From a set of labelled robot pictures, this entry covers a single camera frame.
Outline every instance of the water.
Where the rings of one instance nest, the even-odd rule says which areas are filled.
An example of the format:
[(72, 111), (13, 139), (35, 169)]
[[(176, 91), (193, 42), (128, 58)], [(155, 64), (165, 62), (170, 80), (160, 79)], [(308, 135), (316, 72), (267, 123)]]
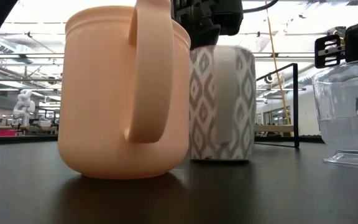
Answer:
[(322, 119), (321, 137), (331, 148), (358, 151), (358, 117)]

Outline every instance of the black cable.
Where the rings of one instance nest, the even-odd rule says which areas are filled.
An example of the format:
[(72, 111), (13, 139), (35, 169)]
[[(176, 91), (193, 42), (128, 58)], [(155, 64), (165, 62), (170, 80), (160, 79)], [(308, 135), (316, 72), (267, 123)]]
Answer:
[(253, 9), (244, 9), (242, 12), (243, 13), (259, 12), (259, 11), (262, 11), (262, 10), (265, 10), (265, 9), (268, 9), (268, 8), (274, 6), (277, 2), (278, 2), (278, 0), (272, 0), (271, 2), (269, 2), (268, 4), (266, 4), (264, 6), (256, 7)]

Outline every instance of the black table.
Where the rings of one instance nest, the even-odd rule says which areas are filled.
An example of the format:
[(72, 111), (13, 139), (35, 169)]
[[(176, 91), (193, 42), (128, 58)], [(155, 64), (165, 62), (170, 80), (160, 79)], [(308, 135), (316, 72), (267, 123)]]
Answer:
[(358, 168), (323, 164), (323, 144), (257, 146), (248, 164), (186, 160), (160, 177), (95, 180), (56, 142), (0, 145), (2, 223), (358, 223)]

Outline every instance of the cup handle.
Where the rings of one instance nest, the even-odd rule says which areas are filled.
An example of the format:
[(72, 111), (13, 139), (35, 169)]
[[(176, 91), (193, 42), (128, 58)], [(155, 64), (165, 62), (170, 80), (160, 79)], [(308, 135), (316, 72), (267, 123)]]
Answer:
[(173, 27), (169, 0), (137, 0), (129, 44), (136, 47), (136, 83), (131, 124), (124, 136), (132, 143), (157, 142), (167, 124), (172, 93)]
[(214, 49), (216, 144), (227, 144), (232, 141), (233, 119), (237, 101), (236, 86), (239, 81), (236, 70), (236, 56), (234, 49), (219, 46)]

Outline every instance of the patterned cup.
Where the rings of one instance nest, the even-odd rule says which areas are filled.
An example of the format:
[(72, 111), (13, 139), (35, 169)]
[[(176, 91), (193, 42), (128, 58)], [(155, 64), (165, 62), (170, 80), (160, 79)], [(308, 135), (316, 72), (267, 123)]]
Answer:
[(190, 53), (191, 158), (248, 160), (254, 148), (255, 57), (234, 46)]

